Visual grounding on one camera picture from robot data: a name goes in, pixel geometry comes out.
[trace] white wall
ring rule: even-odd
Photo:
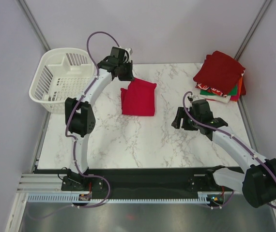
[[[45,111],[28,96],[44,53],[15,0],[0,0],[0,232],[29,171]]]
[[[237,52],[264,0],[26,0],[51,48],[86,49],[94,31],[133,48],[135,63],[200,62],[220,50]],[[94,36],[100,61],[114,45]]]
[[[276,158],[276,1],[242,55],[246,109],[259,151]]]

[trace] gray floor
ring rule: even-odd
[[[28,203],[41,217],[63,203]],[[252,208],[241,195],[221,210],[193,204],[105,204],[98,208],[67,208],[44,220],[24,216],[26,232],[276,232],[268,206]]]

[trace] plastic basket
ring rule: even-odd
[[[80,93],[94,74],[89,54],[77,48],[46,52],[31,83],[30,98],[49,112],[65,113],[65,100]]]

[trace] green cloth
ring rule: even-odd
[[[237,95],[237,91],[238,91],[238,87],[237,85],[235,85],[235,87],[231,90],[231,92],[228,93],[229,96],[236,96]],[[209,93],[206,90],[200,90],[200,94],[201,95],[208,95],[208,96],[212,96],[212,95],[216,95],[214,93]]]

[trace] white marble table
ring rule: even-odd
[[[157,83],[154,117],[124,116],[120,88],[115,79],[99,96],[93,110],[96,126],[88,148],[90,168],[168,168],[237,166],[218,145],[199,131],[171,126],[186,91],[195,89],[193,77],[201,64],[134,65],[134,76]],[[248,137],[237,103],[209,101],[215,117],[223,118],[246,143]],[[52,114],[38,169],[60,169],[72,162],[71,139],[65,135],[64,115]]]

